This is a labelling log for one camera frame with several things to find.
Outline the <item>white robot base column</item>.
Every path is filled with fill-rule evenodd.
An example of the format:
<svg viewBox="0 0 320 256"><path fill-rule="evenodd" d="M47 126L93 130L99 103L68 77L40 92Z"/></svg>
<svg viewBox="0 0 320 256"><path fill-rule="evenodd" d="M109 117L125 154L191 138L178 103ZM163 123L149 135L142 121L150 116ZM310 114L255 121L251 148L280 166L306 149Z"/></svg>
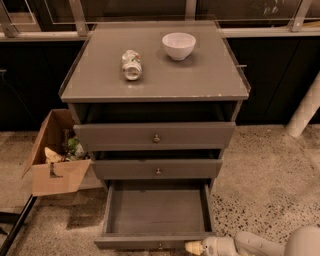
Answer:
<svg viewBox="0 0 320 256"><path fill-rule="evenodd" d="M317 74L306 95L286 126L287 133L292 137L302 134L312 117L320 108L320 72Z"/></svg>

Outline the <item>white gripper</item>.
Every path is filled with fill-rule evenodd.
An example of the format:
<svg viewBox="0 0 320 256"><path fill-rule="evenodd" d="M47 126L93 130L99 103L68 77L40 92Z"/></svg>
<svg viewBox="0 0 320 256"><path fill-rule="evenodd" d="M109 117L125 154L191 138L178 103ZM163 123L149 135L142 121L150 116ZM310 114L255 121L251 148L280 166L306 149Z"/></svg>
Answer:
<svg viewBox="0 0 320 256"><path fill-rule="evenodd" d="M190 241L185 243L185 250L196 256L240 256L236 250L232 238L228 237L208 237L200 241Z"/></svg>

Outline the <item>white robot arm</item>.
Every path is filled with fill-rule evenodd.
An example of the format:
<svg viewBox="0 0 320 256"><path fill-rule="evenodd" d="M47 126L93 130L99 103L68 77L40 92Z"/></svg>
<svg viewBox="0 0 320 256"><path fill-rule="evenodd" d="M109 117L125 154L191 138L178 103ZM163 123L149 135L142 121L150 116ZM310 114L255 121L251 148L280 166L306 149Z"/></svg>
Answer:
<svg viewBox="0 0 320 256"><path fill-rule="evenodd" d="M284 245L241 231L234 237L186 242L185 250L196 256L320 256L320 228L299 227Z"/></svg>

